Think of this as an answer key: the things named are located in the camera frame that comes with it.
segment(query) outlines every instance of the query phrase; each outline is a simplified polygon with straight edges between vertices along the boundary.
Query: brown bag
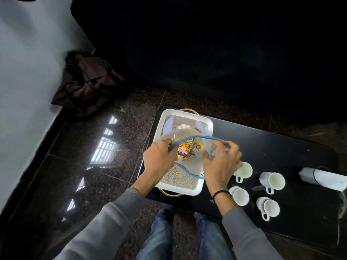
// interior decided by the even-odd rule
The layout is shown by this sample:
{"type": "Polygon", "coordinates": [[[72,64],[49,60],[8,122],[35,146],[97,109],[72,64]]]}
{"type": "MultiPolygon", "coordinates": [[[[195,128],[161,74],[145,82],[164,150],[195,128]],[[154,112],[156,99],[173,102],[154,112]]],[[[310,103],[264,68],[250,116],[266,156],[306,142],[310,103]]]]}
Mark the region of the brown bag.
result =
{"type": "Polygon", "coordinates": [[[125,79],[99,57],[89,52],[71,51],[65,58],[63,80],[52,104],[75,109],[85,117],[112,98],[115,87],[125,86],[125,79]]]}

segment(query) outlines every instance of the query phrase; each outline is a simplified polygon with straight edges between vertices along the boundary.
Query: gray sweatshirt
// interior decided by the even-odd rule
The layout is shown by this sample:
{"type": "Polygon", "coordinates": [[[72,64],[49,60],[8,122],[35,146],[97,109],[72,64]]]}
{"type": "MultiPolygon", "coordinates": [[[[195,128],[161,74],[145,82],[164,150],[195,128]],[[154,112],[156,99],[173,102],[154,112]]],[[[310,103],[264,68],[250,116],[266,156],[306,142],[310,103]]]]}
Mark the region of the gray sweatshirt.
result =
{"type": "MultiPolygon", "coordinates": [[[[106,204],[55,259],[113,259],[144,203],[145,198],[137,189],[128,188],[116,201],[106,204]]],[[[222,222],[238,260],[283,259],[242,208],[229,210],[222,222]]]]}

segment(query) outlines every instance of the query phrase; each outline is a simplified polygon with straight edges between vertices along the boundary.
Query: black table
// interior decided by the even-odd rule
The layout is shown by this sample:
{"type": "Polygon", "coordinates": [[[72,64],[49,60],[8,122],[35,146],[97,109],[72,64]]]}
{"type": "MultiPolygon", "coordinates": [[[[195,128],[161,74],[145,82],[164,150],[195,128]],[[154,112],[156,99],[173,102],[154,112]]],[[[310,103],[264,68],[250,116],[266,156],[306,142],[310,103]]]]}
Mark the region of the black table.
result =
{"type": "MultiPolygon", "coordinates": [[[[147,148],[153,142],[160,116],[165,109],[178,109],[172,106],[161,107],[155,117],[147,148]]],[[[250,202],[244,210],[254,224],[264,231],[287,236],[302,242],[332,248],[339,241],[338,201],[339,192],[302,182],[298,172],[302,167],[325,167],[337,173],[337,155],[328,146],[289,136],[262,131],[226,120],[209,117],[213,122],[213,136],[231,140],[239,145],[242,161],[250,163],[253,175],[237,183],[232,177],[228,188],[240,186],[250,195],[250,202]],[[269,195],[265,190],[254,191],[260,186],[262,172],[279,172],[286,179],[284,189],[269,195]],[[258,197],[266,196],[278,202],[279,216],[266,222],[255,203],[258,197]]],[[[144,171],[141,164],[139,175],[144,171]]],[[[211,200],[206,183],[197,196],[167,197],[158,188],[153,188],[147,198],[171,204],[210,216],[221,218],[219,210],[211,200]]]]}

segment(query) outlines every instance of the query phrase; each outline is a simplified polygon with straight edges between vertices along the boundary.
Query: blue jeans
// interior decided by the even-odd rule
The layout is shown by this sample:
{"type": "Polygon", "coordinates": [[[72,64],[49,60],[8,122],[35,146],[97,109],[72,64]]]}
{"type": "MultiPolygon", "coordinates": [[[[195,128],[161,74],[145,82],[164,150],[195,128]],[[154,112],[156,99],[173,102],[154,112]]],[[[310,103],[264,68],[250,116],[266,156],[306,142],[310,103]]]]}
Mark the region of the blue jeans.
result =
{"type": "MultiPolygon", "coordinates": [[[[172,222],[174,220],[172,206],[164,205],[156,215],[151,232],[136,260],[172,259],[172,222]]],[[[198,260],[205,259],[235,259],[224,240],[218,224],[212,222],[208,216],[194,214],[197,227],[198,260]]]]}

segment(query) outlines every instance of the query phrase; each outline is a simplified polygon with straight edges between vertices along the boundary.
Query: mug handle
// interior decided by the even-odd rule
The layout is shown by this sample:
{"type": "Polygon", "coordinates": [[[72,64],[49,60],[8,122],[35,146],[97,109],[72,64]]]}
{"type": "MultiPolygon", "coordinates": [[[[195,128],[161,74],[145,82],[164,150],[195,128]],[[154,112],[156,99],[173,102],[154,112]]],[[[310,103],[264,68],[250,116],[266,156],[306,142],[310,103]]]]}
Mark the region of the mug handle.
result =
{"type": "Polygon", "coordinates": [[[243,178],[239,177],[239,176],[235,176],[236,177],[236,182],[237,183],[242,183],[243,178]]]}
{"type": "Polygon", "coordinates": [[[273,188],[271,188],[271,187],[265,187],[265,189],[266,189],[266,193],[267,193],[267,194],[273,194],[273,188]]]}
{"type": "Polygon", "coordinates": [[[267,222],[268,222],[268,221],[270,220],[270,216],[268,216],[267,214],[265,214],[265,213],[263,213],[263,212],[261,213],[261,217],[263,217],[263,220],[264,220],[264,221],[267,221],[267,222]]]}

